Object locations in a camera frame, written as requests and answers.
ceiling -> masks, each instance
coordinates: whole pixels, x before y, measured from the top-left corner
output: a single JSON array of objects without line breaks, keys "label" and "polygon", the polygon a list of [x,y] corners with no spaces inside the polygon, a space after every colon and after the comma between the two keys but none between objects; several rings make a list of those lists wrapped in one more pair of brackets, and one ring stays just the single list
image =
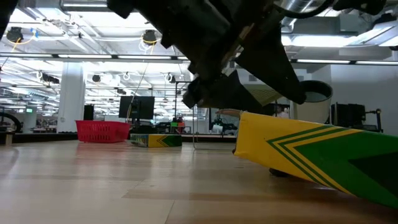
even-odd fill
[{"label": "ceiling", "polygon": [[[105,1],[63,1],[64,6],[19,7],[11,16],[7,30],[11,27],[21,27],[24,35],[23,44],[14,45],[6,37],[2,38],[0,52],[40,53],[40,54],[90,54],[90,55],[169,55],[183,56],[175,47],[165,49],[160,44],[145,45],[142,35],[146,30],[154,29],[139,13],[133,12],[125,20],[113,12],[109,12],[103,5]],[[71,7],[73,4],[89,5],[90,7]],[[363,30],[369,22],[363,22],[358,13],[351,12],[350,17],[361,25]],[[297,21],[295,30],[291,34],[283,34],[282,41],[289,58],[315,58],[335,60],[384,60],[391,56],[388,47],[376,45],[352,45],[347,47],[307,47],[297,44],[297,37],[327,36],[331,33],[327,25],[319,21],[341,23],[342,15],[327,10],[320,17],[312,21]],[[310,26],[308,23],[321,24]],[[349,38],[361,33],[334,33],[335,36]],[[59,104],[60,85],[48,84],[39,79],[44,73],[62,81],[63,60],[32,59],[32,58],[0,58],[2,72],[0,74],[2,98],[0,104],[7,110],[19,111],[26,104],[36,105],[40,113],[53,115]],[[181,60],[174,63],[150,62],[145,60],[124,62],[122,60],[84,60],[87,74],[86,104],[95,104],[96,112],[116,114],[118,112],[118,97],[120,94],[113,88],[117,86],[125,90],[127,95],[134,94],[142,76],[141,96],[155,96],[156,108],[163,113],[174,113],[175,84],[168,81],[169,75],[177,81],[192,81],[194,76],[187,70],[189,62]],[[320,67],[313,65],[295,65],[296,68],[316,70]],[[93,75],[101,76],[101,82],[94,82]],[[5,87],[6,85],[24,86],[23,88]],[[184,93],[185,85],[179,84],[178,89]],[[181,114],[192,114],[181,102],[181,95],[177,99],[177,109]]]}]

ceiling duct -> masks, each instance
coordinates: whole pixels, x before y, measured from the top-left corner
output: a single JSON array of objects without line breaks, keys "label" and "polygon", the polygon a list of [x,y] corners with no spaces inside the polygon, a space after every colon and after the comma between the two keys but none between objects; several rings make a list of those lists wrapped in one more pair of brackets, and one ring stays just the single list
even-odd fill
[{"label": "ceiling duct", "polygon": [[[280,5],[286,10],[293,12],[303,12],[313,3],[313,0],[283,0]],[[297,19],[285,17],[282,19],[282,32],[293,32],[293,25]]]}]

floor board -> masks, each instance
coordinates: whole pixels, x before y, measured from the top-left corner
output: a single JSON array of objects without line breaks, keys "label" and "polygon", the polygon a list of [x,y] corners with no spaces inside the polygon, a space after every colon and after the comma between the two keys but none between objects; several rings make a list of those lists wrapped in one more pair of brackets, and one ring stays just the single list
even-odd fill
[{"label": "floor board", "polygon": [[2,223],[398,223],[398,211],[212,150],[0,147]]}]

white column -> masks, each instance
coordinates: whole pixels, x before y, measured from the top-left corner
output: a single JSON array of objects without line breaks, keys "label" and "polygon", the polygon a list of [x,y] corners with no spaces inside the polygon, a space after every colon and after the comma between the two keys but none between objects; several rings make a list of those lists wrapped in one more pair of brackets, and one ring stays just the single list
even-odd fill
[{"label": "white column", "polygon": [[24,116],[24,127],[23,133],[33,133],[31,128],[36,127],[37,120],[37,107],[26,107],[25,116]]},{"label": "white column", "polygon": [[76,120],[83,119],[86,77],[82,63],[64,62],[61,79],[57,132],[77,132]]}]

computer monitor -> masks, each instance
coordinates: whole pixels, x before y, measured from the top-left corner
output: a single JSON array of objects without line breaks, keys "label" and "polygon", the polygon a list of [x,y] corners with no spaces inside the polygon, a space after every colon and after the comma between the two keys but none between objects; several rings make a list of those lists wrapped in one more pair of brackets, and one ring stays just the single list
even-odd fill
[{"label": "computer monitor", "polygon": [[119,118],[127,118],[129,107],[131,111],[128,118],[154,119],[155,97],[153,96],[135,96],[133,104],[132,96],[120,97]]}]

